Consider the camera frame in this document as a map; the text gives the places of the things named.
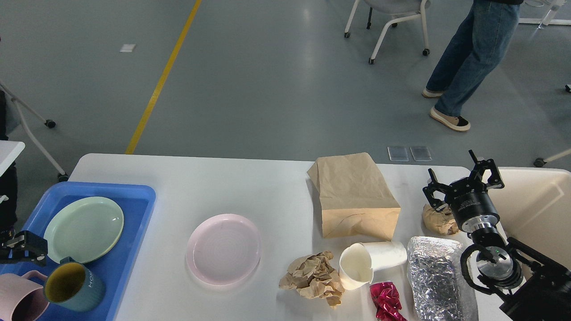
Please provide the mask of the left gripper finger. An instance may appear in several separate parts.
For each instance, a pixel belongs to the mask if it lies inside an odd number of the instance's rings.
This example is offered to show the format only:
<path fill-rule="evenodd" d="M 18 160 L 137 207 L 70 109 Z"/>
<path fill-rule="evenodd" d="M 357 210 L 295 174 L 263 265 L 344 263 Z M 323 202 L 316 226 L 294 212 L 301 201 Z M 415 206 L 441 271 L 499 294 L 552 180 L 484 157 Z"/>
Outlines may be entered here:
<path fill-rule="evenodd" d="M 46 266 L 48 242 L 31 231 L 21 231 L 11 240 L 1 244 L 0 264 L 32 262 Z"/>

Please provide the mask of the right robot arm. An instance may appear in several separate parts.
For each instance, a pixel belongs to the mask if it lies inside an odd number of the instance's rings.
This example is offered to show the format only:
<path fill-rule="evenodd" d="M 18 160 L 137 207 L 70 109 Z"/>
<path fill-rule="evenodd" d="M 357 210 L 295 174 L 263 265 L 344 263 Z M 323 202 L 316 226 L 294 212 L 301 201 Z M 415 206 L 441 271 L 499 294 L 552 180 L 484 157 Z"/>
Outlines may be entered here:
<path fill-rule="evenodd" d="M 469 154 L 474 167 L 468 177 L 443 184 L 432 169 L 423 193 L 440 212 L 449 207 L 460 231 L 473 244 L 459 260 L 466 283 L 502 300 L 500 309 L 514 321 L 568 321 L 571 317 L 570 270 L 513 237 L 498 232 L 500 216 L 489 189 L 505 187 L 493 159 Z"/>

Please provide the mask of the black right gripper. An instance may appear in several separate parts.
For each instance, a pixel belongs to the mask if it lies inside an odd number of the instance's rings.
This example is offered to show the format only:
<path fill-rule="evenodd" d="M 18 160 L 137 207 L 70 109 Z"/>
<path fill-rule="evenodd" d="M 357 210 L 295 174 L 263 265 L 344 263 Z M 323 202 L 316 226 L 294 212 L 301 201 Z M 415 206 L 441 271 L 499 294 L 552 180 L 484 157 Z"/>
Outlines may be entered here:
<path fill-rule="evenodd" d="M 445 185 L 437 181 L 434 170 L 428 169 L 430 180 L 422 191 L 428 205 L 435 211 L 442 211 L 449 204 L 458 228 L 471 233 L 484 227 L 496 227 L 500 216 L 488 195 L 488 189 L 503 189 L 505 184 L 493 159 L 479 159 L 473 150 L 468 153 L 474 162 L 468 178 Z M 442 193 L 445 199 L 436 198 L 435 192 Z"/>

